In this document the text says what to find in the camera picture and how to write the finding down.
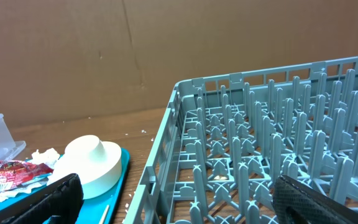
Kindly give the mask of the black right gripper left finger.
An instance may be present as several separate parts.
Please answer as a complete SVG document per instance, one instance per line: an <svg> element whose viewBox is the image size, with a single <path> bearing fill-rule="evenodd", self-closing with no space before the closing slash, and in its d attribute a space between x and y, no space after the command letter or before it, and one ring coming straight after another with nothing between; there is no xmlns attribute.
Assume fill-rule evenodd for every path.
<svg viewBox="0 0 358 224"><path fill-rule="evenodd" d="M69 174L0 210L0 224L75 223L83 206L78 174Z"/></svg>

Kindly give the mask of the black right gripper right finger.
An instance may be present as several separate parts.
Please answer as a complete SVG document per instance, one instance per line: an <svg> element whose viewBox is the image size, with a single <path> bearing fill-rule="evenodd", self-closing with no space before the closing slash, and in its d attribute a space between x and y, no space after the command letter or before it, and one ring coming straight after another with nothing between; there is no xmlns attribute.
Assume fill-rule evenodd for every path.
<svg viewBox="0 0 358 224"><path fill-rule="evenodd" d="M274 185L273 209L279 224L358 224L358 213L287 175Z"/></svg>

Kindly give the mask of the grey dishwasher rack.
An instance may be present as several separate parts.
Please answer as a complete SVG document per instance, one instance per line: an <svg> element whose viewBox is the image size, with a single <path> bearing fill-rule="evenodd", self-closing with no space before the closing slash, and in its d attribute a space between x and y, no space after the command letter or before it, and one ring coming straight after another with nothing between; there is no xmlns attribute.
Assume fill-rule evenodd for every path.
<svg viewBox="0 0 358 224"><path fill-rule="evenodd" d="M358 222L358 57L178 82L124 221L277 223L283 175Z"/></svg>

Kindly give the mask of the crumpled white tissue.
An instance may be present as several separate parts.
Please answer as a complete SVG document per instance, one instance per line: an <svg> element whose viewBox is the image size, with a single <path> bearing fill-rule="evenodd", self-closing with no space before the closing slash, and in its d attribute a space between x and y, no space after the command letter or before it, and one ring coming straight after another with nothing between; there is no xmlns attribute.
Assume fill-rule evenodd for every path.
<svg viewBox="0 0 358 224"><path fill-rule="evenodd" d="M18 194L30 194L32 192L33 189L39 188L44 186L47 183L47 181L40 181L40 182L34 182L32 184L29 185L25 185L24 187L19 187L13 190L8 190L5 192L1 192L0 193L0 202L3 202L9 198L14 198L16 197Z"/></svg>
<svg viewBox="0 0 358 224"><path fill-rule="evenodd" d="M36 150L32 153L32 158L29 160L29 162L36 165L45 164L49 168L54 169L55 164L59 158L59 153L54 148L50 148L42 153L40 153L39 150Z"/></svg>

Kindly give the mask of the teal plastic tray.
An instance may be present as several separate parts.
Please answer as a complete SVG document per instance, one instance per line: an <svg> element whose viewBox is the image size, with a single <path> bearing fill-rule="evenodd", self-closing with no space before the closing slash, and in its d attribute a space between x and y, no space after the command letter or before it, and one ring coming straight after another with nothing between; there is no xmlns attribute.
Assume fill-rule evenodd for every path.
<svg viewBox="0 0 358 224"><path fill-rule="evenodd" d="M126 181L127 173L129 170L130 154L122 148L121 149L121 163L122 163L122 174L118 182L102 195L84 200L84 204L78 215L76 223L99 223L102 216L105 213L107 207L107 214L104 219L104 223L112 223L114 220L114 214L118 208L119 201L123 190L124 183ZM16 202L25 199L32 194L44 189L45 186L35 188L30 194L19 193L14 198L9 198L3 202L0 202L0 210L15 204Z"/></svg>

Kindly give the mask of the wooden chopstick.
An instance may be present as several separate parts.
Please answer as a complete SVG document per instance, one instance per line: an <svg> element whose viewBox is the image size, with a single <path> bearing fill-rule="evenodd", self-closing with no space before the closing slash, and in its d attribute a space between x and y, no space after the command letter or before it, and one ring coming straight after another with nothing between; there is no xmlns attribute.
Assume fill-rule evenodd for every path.
<svg viewBox="0 0 358 224"><path fill-rule="evenodd" d="M105 219L106 219L107 214L108 214L108 211L109 211L109 205L106 205L106 208L104 209L104 212L103 212L98 224L104 224Z"/></svg>

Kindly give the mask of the pale green bowl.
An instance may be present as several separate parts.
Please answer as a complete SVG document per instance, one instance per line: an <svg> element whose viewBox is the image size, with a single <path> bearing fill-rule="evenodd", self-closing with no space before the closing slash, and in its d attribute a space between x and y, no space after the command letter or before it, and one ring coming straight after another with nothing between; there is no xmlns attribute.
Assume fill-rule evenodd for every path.
<svg viewBox="0 0 358 224"><path fill-rule="evenodd" d="M98 197L111 189L122 173L122 152L115 142L101 142L105 152L103 158L89 161L64 154L56 162L47 184L50 185L69 174L78 174L85 200Z"/></svg>

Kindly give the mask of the white paper cup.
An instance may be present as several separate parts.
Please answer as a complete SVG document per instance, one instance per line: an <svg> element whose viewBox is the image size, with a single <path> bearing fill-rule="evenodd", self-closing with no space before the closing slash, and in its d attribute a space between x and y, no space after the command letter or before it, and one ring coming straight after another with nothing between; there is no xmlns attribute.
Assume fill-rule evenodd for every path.
<svg viewBox="0 0 358 224"><path fill-rule="evenodd" d="M102 142L95 135L78 137L65 148L65 155L89 161L97 161L103 158L104 154Z"/></svg>

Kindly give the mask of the red snack wrapper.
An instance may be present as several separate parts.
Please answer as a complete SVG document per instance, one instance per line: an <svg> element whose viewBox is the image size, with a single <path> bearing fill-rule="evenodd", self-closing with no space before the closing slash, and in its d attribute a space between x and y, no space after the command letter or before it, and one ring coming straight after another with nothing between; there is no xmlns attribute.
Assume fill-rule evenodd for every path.
<svg viewBox="0 0 358 224"><path fill-rule="evenodd" d="M0 192L11 190L35 177L52 173L48 165L26 161L0 161Z"/></svg>

